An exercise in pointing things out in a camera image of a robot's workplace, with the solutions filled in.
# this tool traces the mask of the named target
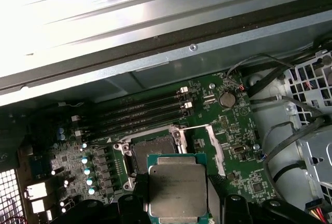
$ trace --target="green circuit board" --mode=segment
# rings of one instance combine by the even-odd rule
[[[250,202],[260,203],[274,196],[262,168],[261,150],[255,150],[254,145],[260,145],[250,101],[246,92],[238,90],[236,86],[224,79],[224,73],[207,75],[176,83],[170,86],[139,93],[131,97],[114,100],[110,107],[125,105],[128,102],[141,101],[166,92],[188,87],[192,97],[193,114],[178,120],[156,123],[145,129],[157,128],[168,124],[179,124],[186,127],[195,127],[210,124],[215,137],[221,145],[224,154],[224,169],[227,179],[223,182],[225,193],[240,194]],[[232,77],[242,83],[240,75]],[[221,106],[219,97],[231,92],[236,97],[236,104],[232,108]],[[149,141],[167,135],[168,132],[159,132],[133,139],[133,143]],[[111,136],[112,142],[120,140],[126,133]],[[218,168],[215,162],[216,149],[211,144],[205,128],[190,129],[186,132],[188,152],[206,153],[207,174],[217,175]],[[244,152],[235,152],[234,149],[245,149]],[[128,180],[122,154],[113,150],[112,157],[116,161],[117,172],[121,184]]]
[[[240,74],[232,75],[231,79],[243,84]],[[179,99],[181,88],[187,88],[188,91],[180,94],[185,95],[185,99],[181,96],[180,101],[190,102],[191,106],[188,110],[176,109],[174,112],[174,106],[179,106],[178,103],[174,105],[174,99]],[[231,94],[234,98],[226,97],[223,104],[220,98],[225,94]],[[162,99],[162,104],[158,105],[159,100],[151,99]],[[100,122],[98,118],[102,118],[98,117],[98,113],[102,113],[102,118],[112,120]],[[49,121],[47,118],[41,121],[42,123],[33,129],[33,133],[36,140],[49,147],[47,152],[53,157],[51,169],[63,167],[66,173],[70,173],[70,177],[75,178],[59,199],[67,196],[80,197],[81,200],[98,199],[107,204],[114,198],[131,193],[133,188],[128,187],[129,178],[135,178],[136,173],[142,173],[135,168],[137,163],[146,169],[146,160],[144,165],[142,158],[138,162],[137,156],[131,156],[129,160],[136,164],[127,164],[128,156],[116,149],[115,144],[132,134],[171,125],[189,128],[185,131],[187,153],[206,154],[206,172],[220,178],[219,188],[223,194],[240,194],[249,202],[256,203],[275,196],[263,171],[264,155],[261,153],[259,134],[247,93],[225,79],[225,73],[202,76],[93,106],[74,108],[70,113],[66,113],[66,117],[57,116],[57,120]],[[223,175],[220,174],[217,163],[217,149],[212,144],[206,125],[212,128],[217,146],[222,150]],[[85,134],[87,128],[90,128],[90,131]],[[178,153],[175,146],[172,150],[169,141],[174,142],[175,138],[173,139],[166,128],[132,138],[129,149],[136,147],[136,151],[133,149],[132,153],[136,152],[137,155],[139,150],[149,151],[146,150],[145,144],[155,142],[155,147],[167,144],[167,148],[160,151],[151,148],[151,153],[160,154],[165,150]],[[88,144],[83,150],[82,142]],[[83,157],[90,158],[87,164],[82,164]],[[129,167],[134,168],[134,173],[129,173]],[[86,168],[91,169],[89,176],[83,173]],[[86,180],[91,177],[95,178],[95,182],[88,186]],[[90,187],[97,190],[94,195],[88,193]]]

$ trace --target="cable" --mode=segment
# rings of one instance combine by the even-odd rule
[[[294,57],[290,57],[290,63],[292,64],[300,64],[303,62],[306,62],[308,60],[311,60],[315,58],[316,51],[306,51],[300,55],[296,55]],[[252,97],[261,90],[263,90],[268,84],[270,84],[274,79],[276,79],[278,76],[282,75],[286,70],[288,69],[287,66],[280,65],[276,67],[273,71],[271,71],[267,76],[265,76],[263,79],[258,81],[256,84],[254,84],[252,87],[248,90],[248,96]]]
[[[285,139],[284,141],[282,141],[281,143],[279,143],[277,146],[275,146],[275,148],[265,158],[265,160],[263,162],[263,168],[265,170],[267,179],[270,182],[272,188],[275,190],[275,193],[277,194],[277,196],[280,197],[281,199],[283,199],[283,196],[280,193],[280,191],[277,189],[276,184],[273,181],[273,177],[271,175],[271,171],[270,171],[268,163],[276,155],[278,155],[282,150],[284,150],[285,148],[287,148],[289,145],[293,144],[294,142],[296,142],[300,138],[302,138],[302,137],[304,137],[304,136],[306,136],[306,135],[314,132],[319,127],[321,127],[323,124],[324,124],[324,120],[322,118],[317,118],[314,122],[312,122],[311,124],[307,125],[306,127],[304,127],[303,129],[301,129],[300,131],[294,133],[293,135],[291,135],[290,137],[288,137],[287,139]]]
[[[317,208],[317,214],[320,217],[320,219],[322,220],[323,223],[327,223],[327,221],[324,218],[323,212],[320,208]]]
[[[231,73],[233,70],[235,70],[238,66],[242,65],[243,63],[245,63],[245,62],[247,62],[247,61],[249,61],[249,60],[252,60],[252,59],[255,59],[255,58],[258,58],[258,57],[268,57],[268,58],[274,60],[275,62],[278,62],[278,63],[280,63],[280,64],[282,64],[282,65],[284,65],[284,66],[286,66],[286,67],[295,68],[293,65],[291,65],[291,64],[288,63],[288,62],[284,62],[284,61],[282,61],[282,60],[280,60],[280,59],[277,59],[277,58],[275,58],[275,57],[273,57],[273,56],[271,56],[271,55],[268,55],[268,54],[260,53],[260,54],[254,55],[254,56],[252,56],[252,57],[246,58],[246,59],[244,59],[244,60],[238,62],[237,64],[235,64],[233,67],[231,67],[231,68],[228,70],[227,74],[226,74],[226,79],[227,79],[229,82],[233,83],[234,85],[237,85],[237,86],[240,87],[240,88],[243,87],[241,84],[238,84],[237,82],[231,80],[231,79],[229,78],[229,75],[230,75],[230,73]]]
[[[305,111],[311,112],[311,114],[313,116],[320,116],[320,115],[323,114],[321,111],[319,111],[315,107],[309,106],[306,103],[303,103],[301,101],[298,101],[298,100],[295,100],[293,98],[283,96],[283,95],[277,95],[277,96],[274,96],[274,97],[268,97],[268,98],[258,99],[258,100],[251,100],[250,103],[251,104],[261,104],[261,103],[266,103],[266,102],[278,101],[278,100],[280,100],[280,98],[282,100],[287,100],[287,101],[290,101],[290,102],[294,103],[295,105],[303,108]]]
[[[266,145],[266,140],[268,138],[268,136],[270,135],[270,133],[275,129],[275,128],[278,128],[278,127],[284,127],[286,125],[290,124],[290,127],[292,128],[292,131],[293,133],[296,132],[295,128],[294,128],[294,124],[293,122],[291,121],[286,121],[286,122],[282,122],[280,124],[276,124],[276,125],[273,125],[271,126],[271,128],[265,133],[264,137],[263,137],[263,141],[261,143],[261,149],[262,149],[262,152],[263,153],[266,153],[265,151],[265,145]]]
[[[292,169],[296,169],[296,168],[300,168],[302,170],[304,170],[306,168],[306,163],[304,161],[298,161],[296,163],[287,165],[285,167],[283,167],[281,170],[279,170],[275,176],[273,177],[273,181],[276,183],[276,181],[278,181],[278,179],[285,174],[287,171],[290,171]]]
[[[6,220],[4,220],[3,222],[1,222],[0,224],[8,224],[8,223],[6,223],[6,222],[8,222],[8,221],[10,221],[10,220],[12,220],[12,219],[20,219],[20,220],[23,220],[23,221],[24,221],[24,224],[27,224],[27,220],[26,220],[24,217],[22,217],[22,216],[11,216],[11,217],[9,217],[8,219],[6,219]]]
[[[311,215],[316,217],[318,220],[321,220],[320,217],[318,216],[318,214],[314,210],[310,211],[310,213],[311,213]]]

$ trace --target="chip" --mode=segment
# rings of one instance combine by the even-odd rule
[[[258,193],[260,191],[263,191],[264,187],[263,187],[262,183],[256,183],[256,184],[253,184],[253,189],[254,189],[255,193]]]
[[[132,151],[136,169],[140,174],[147,173],[147,155],[176,153],[174,139],[171,135],[137,143],[133,146]]]

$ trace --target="ram slot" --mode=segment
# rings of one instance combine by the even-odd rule
[[[139,119],[144,119],[148,117],[152,117],[153,115],[160,114],[161,111],[169,111],[170,109],[176,110],[181,109],[181,106],[185,103],[184,102],[178,102],[176,104],[172,105],[166,105],[166,106],[159,106],[154,107],[151,109],[147,109],[144,111],[135,111],[133,113],[130,113],[128,115],[124,115],[118,118],[109,119],[106,121],[99,121],[98,123],[92,124],[91,126],[86,126],[88,129],[92,130],[98,130],[102,128],[108,128],[113,126],[114,124],[120,124],[120,123],[128,123],[128,121],[136,121]]]
[[[117,106],[116,109],[113,109],[111,111],[108,109],[107,112],[105,112],[105,113],[91,114],[91,115],[85,116],[85,118],[83,118],[83,120],[85,119],[86,121],[90,121],[91,118],[94,118],[94,119],[102,118],[103,119],[103,118],[107,118],[108,116],[111,116],[112,118],[121,117],[123,115],[127,115],[128,113],[132,113],[133,111],[142,111],[142,108],[152,108],[152,107],[156,107],[156,106],[175,104],[179,100],[180,101],[185,100],[186,94],[187,93],[176,95],[176,94],[172,93],[172,95],[170,95],[170,94],[162,95],[162,96],[159,96],[154,99],[148,99],[148,100],[144,100],[144,101],[135,101],[130,104]]]
[[[124,128],[118,129],[118,130],[111,130],[111,131],[107,131],[107,132],[104,132],[104,133],[93,134],[93,135],[90,135],[88,137],[88,140],[93,141],[93,140],[96,140],[96,139],[108,138],[112,135],[116,135],[116,134],[119,134],[119,133],[124,133],[124,132],[128,132],[128,131],[137,131],[140,128],[148,127],[148,126],[156,124],[156,123],[161,124],[161,123],[172,121],[172,120],[175,120],[175,119],[179,119],[183,116],[188,116],[188,115],[189,115],[188,112],[177,111],[176,113],[173,113],[170,116],[165,116],[164,118],[160,118],[158,120],[152,119],[152,120],[149,120],[149,121],[140,122],[140,123],[138,123],[134,126],[126,126]]]

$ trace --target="motherboard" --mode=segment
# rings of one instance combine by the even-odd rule
[[[231,79],[243,84],[240,74]],[[225,195],[255,203],[274,197],[249,98],[225,73],[84,104],[39,129],[49,173],[61,178],[59,201],[110,203],[133,191],[148,155],[176,153],[206,154],[206,173],[220,178]]]

